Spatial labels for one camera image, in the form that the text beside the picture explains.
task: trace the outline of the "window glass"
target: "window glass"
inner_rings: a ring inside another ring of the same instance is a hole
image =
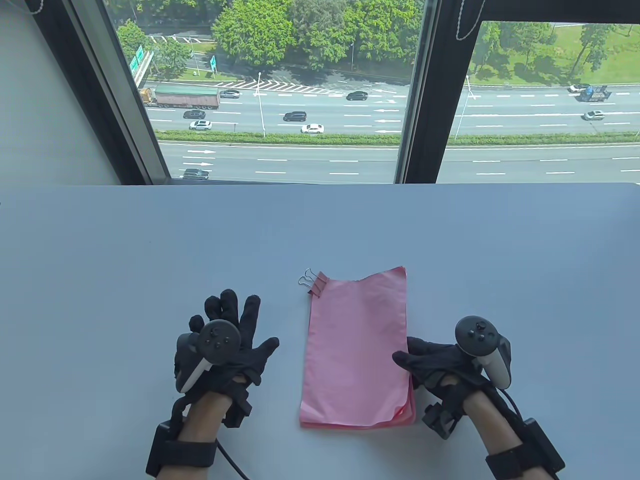
[[[640,26],[484,22],[441,183],[640,183]]]
[[[99,1],[173,178],[394,181],[429,0]]]

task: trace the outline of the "street lamp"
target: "street lamp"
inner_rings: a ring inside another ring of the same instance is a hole
[[[469,101],[469,95],[475,100],[476,96],[474,92],[471,91],[471,84],[469,83],[469,75],[467,75],[467,99],[465,100],[465,106],[462,107],[462,115],[460,115],[460,121],[458,122],[458,129],[456,130],[456,136],[454,138],[458,138],[458,132],[460,132],[460,125],[462,125],[462,117],[465,116],[465,110],[467,109],[467,102]]]
[[[264,129],[264,116],[262,115],[262,99],[260,95],[260,77],[262,76],[262,72],[258,72],[258,85],[255,86],[254,97],[258,97],[258,103],[260,104],[260,120],[262,121],[262,137],[265,138],[267,136],[267,132]]]

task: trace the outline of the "hedge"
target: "hedge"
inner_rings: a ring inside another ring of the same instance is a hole
[[[274,143],[280,145],[400,145],[401,136],[366,135],[366,134],[336,134],[302,135],[292,133],[261,133],[248,132],[195,132],[185,130],[156,131],[158,140],[207,141],[211,143]],[[563,145],[575,143],[630,143],[639,141],[636,132],[603,132],[603,133],[554,133],[532,135],[461,135],[457,139],[449,137],[449,146],[474,145]]]

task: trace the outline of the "white table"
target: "white table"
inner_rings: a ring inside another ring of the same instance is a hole
[[[210,294],[262,297],[281,346],[221,441],[252,480],[490,480],[465,419],[370,432],[298,426],[307,267],[408,270],[412,335],[468,314],[513,346],[510,393],[563,480],[637,475],[640,189],[633,184],[0,190],[2,477],[144,478],[175,339]],[[237,480],[219,455],[210,477]]]

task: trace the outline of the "white wall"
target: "white wall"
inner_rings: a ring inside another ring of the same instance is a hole
[[[0,65],[0,185],[120,183],[35,20],[5,0]]]

